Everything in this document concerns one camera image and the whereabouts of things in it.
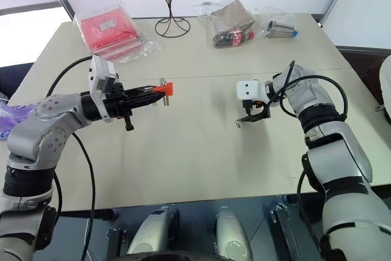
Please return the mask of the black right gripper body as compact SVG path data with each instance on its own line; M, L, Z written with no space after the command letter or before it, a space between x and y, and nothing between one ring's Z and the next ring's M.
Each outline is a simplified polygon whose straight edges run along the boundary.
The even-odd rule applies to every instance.
M268 119L271 117L271 113L269 110L269 106L267 106L267 103L260 100L253 100L252 106L254 106L260 111L253 115L255 119Z

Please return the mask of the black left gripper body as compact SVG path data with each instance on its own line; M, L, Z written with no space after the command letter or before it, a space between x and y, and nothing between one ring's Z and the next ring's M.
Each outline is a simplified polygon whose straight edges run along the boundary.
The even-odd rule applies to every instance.
M108 78L104 87L104 94L106 95L106 101L111 104L108 113L110 115L113 114L118 119L124 119L126 131L134 130L134 125L130 119L133 113L128 104L128 96L125 93L123 84L119 81L117 73L114 78Z

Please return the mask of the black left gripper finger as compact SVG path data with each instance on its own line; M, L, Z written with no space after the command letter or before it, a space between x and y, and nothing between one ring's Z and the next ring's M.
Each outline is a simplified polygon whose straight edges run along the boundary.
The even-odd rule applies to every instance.
M145 94L133 98L133 108L141 108L156 103L161 99L161 94Z
M134 96L140 96L140 95L154 95L156 92L154 91L155 86L142 86L134 88Z

